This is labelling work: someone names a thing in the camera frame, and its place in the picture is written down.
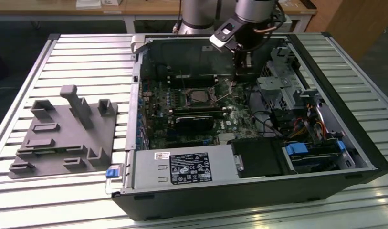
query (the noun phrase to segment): wooden table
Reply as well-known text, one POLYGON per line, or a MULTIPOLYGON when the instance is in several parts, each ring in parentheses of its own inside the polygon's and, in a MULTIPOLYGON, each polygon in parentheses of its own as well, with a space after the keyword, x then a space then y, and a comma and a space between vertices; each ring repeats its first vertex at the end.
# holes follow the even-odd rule
MULTIPOLYGON (((302 32, 316 10, 300 0, 281 4, 286 15, 297 21, 294 32, 302 32)), ((122 0, 120 6, 76 10, 76 0, 0 0, 0 21, 121 20, 128 33, 136 33, 134 20, 176 20, 178 0, 122 0)))
POLYGON ((125 5, 76 10, 76 0, 0 0, 0 21, 124 21, 125 5))

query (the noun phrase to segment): barcode sticker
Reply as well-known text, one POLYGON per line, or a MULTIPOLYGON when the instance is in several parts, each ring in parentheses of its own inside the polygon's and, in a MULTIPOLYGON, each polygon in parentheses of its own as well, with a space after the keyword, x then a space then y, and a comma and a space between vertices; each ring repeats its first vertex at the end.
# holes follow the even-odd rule
POLYGON ((156 152, 154 160, 169 159, 169 152, 156 152))

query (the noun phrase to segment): aluminum extrusion table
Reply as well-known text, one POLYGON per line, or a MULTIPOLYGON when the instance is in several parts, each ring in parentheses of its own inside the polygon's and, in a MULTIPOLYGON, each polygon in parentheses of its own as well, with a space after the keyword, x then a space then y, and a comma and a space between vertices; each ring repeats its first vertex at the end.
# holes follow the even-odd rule
MULTIPOLYGON (((325 200, 157 221, 132 221, 109 199, 104 172, 10 180, 14 152, 36 99, 65 104, 64 84, 88 103, 118 104, 112 164, 122 163, 132 74, 130 34, 50 36, 0 125, 0 228, 369 228, 388 227, 388 174, 325 200)), ((388 98, 330 37, 298 34, 309 54, 388 160, 388 98)), ((120 180, 112 188, 121 186, 120 180)))

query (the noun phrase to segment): yellow wire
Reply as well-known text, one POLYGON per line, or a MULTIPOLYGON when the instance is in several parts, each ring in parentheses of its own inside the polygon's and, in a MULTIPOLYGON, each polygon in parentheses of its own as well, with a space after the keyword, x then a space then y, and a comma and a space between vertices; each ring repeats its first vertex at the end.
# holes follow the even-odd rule
POLYGON ((305 131, 305 127, 301 128, 289 138, 293 138, 294 136, 300 135, 305 131))

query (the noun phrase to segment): warning label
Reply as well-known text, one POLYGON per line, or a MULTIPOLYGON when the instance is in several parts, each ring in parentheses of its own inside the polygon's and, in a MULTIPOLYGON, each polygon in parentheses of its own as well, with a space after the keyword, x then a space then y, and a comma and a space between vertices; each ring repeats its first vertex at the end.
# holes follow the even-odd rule
POLYGON ((208 153, 169 156, 173 185, 212 181, 208 153))

